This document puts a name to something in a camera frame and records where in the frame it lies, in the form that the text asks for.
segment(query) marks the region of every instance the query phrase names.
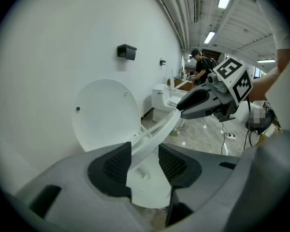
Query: toilet tank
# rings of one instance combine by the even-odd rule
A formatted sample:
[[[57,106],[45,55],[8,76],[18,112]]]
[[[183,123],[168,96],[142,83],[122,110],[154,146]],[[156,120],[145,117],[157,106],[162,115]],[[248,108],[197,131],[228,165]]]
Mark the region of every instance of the toilet tank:
[[[166,84],[156,84],[152,89],[151,103],[154,108],[164,107],[170,99],[169,87]]]

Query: ceiling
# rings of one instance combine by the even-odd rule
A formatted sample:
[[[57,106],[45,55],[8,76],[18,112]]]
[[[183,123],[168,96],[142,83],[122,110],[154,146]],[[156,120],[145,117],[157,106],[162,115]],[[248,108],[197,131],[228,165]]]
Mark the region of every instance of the ceiling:
[[[257,63],[259,59],[276,59],[272,32],[257,3],[253,0],[230,0],[226,9],[220,9],[218,2],[219,0],[200,0],[200,19],[195,23],[186,23],[183,3],[181,4],[180,0],[164,3],[166,11],[173,10],[176,15],[176,6],[180,11],[181,16],[177,17],[178,20],[174,20],[174,15],[172,19],[181,38],[183,50],[188,53],[193,48],[198,48],[227,53],[265,72],[275,67],[276,63]],[[209,44],[204,44],[209,31],[216,34]]]
[[[220,52],[216,52],[216,51],[208,50],[208,49],[202,49],[202,54],[208,58],[213,58],[216,61],[218,61],[221,55]]]

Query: window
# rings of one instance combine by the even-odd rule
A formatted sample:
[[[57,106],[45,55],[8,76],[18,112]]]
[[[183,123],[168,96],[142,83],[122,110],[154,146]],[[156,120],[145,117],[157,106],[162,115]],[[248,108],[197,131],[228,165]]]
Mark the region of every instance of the window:
[[[260,77],[260,69],[256,68],[255,77]]]
[[[263,77],[263,76],[265,76],[266,75],[266,73],[265,72],[263,72],[263,71],[260,71],[260,77]]]
[[[263,77],[265,75],[266,75],[266,73],[263,72],[262,70],[260,70],[258,68],[255,69],[255,77]]]

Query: toilet paper holder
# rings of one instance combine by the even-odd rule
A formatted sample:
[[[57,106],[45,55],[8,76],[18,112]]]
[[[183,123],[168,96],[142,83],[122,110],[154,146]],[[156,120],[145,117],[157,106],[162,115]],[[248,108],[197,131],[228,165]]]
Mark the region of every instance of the toilet paper holder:
[[[125,58],[128,60],[134,60],[135,53],[136,53],[136,47],[133,47],[127,44],[122,44],[117,47],[117,57]]]

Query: cap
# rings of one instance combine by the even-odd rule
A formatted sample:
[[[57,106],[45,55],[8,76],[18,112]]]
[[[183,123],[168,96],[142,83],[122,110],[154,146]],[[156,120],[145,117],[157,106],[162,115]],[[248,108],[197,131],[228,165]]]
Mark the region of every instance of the cap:
[[[201,55],[201,53],[200,53],[200,51],[198,50],[198,49],[193,49],[192,51],[191,51],[191,56],[190,56],[190,58],[194,58],[194,56],[195,55]]]

